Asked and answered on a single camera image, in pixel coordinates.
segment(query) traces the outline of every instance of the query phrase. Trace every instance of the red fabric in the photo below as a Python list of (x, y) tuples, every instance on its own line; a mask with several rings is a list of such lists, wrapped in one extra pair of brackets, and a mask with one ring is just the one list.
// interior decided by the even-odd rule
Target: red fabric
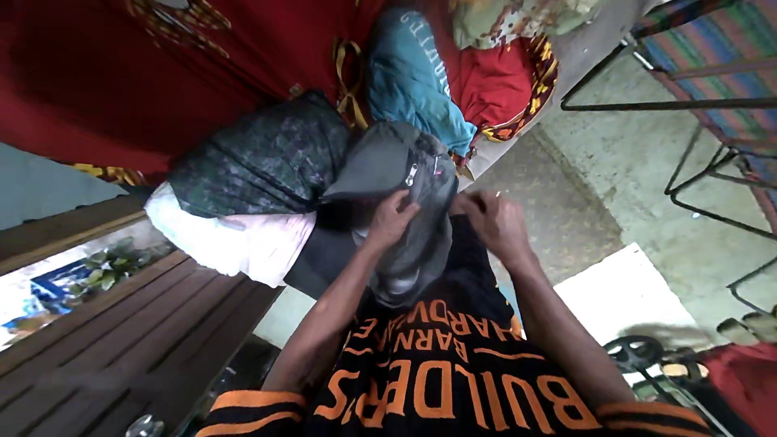
[(149, 26), (138, 11), (164, 8), (154, 2), (0, 5), (0, 141), (59, 161), (165, 173), (213, 131), (292, 91), (317, 88), (334, 101), (333, 40), (363, 47), (383, 0), (355, 3), (211, 0), (228, 28), (180, 21), (213, 47)]
[(777, 346), (728, 344), (705, 355), (709, 381), (761, 437), (777, 436)]
[(534, 65), (524, 38), (488, 50), (468, 47), (462, 51), (453, 41), (448, 0), (420, 3), (434, 32), (437, 52), (445, 63), (451, 98), (464, 119), (478, 128), (513, 121), (531, 99)]

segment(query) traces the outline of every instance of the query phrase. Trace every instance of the concrete floor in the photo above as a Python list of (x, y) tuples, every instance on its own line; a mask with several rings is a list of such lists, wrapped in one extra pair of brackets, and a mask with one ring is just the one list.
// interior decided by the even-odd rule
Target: concrete floor
[[(576, 103), (672, 99), (637, 61), (627, 57), (589, 84), (576, 97)], [(557, 110), (520, 138), (473, 188), (510, 189), (507, 195), (523, 201), (530, 230), (538, 232), (535, 249), (553, 272), (554, 283), (587, 267), (564, 264), (563, 258), (593, 264), (625, 244), (638, 243), (699, 326), (715, 342), (723, 343), (725, 340), (715, 333), (716, 325), (727, 317), (741, 317), (751, 311), (725, 286), (777, 255), (777, 244), (712, 219), (694, 218), (663, 194), (696, 124), (695, 117), (685, 111)], [(705, 131), (681, 178), (699, 171), (718, 144)], [(556, 163), (555, 169), (547, 166), (544, 178), (531, 168), (531, 163), (538, 160), (536, 156), (549, 157)], [(553, 188), (559, 186), (567, 188), (553, 197)], [(570, 198), (574, 190), (580, 192), (579, 201)], [(761, 209), (745, 187), (708, 179), (681, 199), (768, 229)], [(560, 216), (568, 216), (566, 224), (553, 225)], [(615, 239), (620, 244), (613, 243), (613, 232), (619, 232)], [(777, 267), (743, 286), (741, 293), (762, 308), (771, 309), (777, 303), (775, 280)]]

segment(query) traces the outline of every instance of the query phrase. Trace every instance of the leaf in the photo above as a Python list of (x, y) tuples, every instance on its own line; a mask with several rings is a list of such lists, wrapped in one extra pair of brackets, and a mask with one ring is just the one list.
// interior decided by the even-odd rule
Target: leaf
[(100, 286), (103, 288), (103, 290), (108, 290), (108, 288), (113, 287), (113, 284), (116, 283), (116, 275), (113, 272), (108, 272), (103, 276), (103, 280), (100, 282)]
[(105, 262), (107, 258), (108, 258), (108, 253), (104, 251), (100, 251), (100, 252), (94, 253), (91, 257), (89, 257), (89, 260), (102, 264), (103, 262)]
[(97, 262), (97, 261), (94, 261), (94, 260), (90, 260), (89, 258), (84, 260), (84, 266), (86, 268), (88, 268), (89, 270), (94, 270), (96, 268), (99, 268), (100, 265), (101, 265), (100, 262)]
[(73, 285), (68, 287), (68, 292), (70, 294), (72, 294), (72, 295), (78, 296), (78, 295), (81, 295), (81, 293), (84, 292), (84, 288), (83, 288), (83, 286), (81, 286), (79, 284), (73, 284)]
[(86, 283), (90, 285), (96, 284), (103, 276), (103, 273), (105, 273), (104, 270), (92, 270), (92, 273), (86, 278)]
[(138, 258), (138, 262), (136, 263), (137, 266), (143, 267), (151, 260), (151, 253), (146, 252), (141, 255), (141, 257)]

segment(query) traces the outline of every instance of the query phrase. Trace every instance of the zipper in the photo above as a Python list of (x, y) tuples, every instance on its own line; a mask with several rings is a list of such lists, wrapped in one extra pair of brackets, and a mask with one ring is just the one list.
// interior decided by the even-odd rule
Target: zipper
[(416, 178), (416, 173), (418, 172), (418, 164), (413, 164), (410, 167), (410, 173), (407, 174), (407, 178), (405, 179), (405, 185), (408, 187), (413, 186), (413, 180)]

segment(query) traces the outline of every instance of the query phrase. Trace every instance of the clothes pile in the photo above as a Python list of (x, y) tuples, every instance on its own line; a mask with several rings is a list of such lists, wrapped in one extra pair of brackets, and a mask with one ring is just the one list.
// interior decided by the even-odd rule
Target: clothes pile
[(0, 141), (165, 182), (146, 211), (179, 248), (314, 297), (408, 188), (421, 213), (371, 287), (409, 304), (442, 272), (474, 139), (506, 141), (539, 112), (557, 76), (545, 34), (599, 1), (389, 3), (9, 3)]

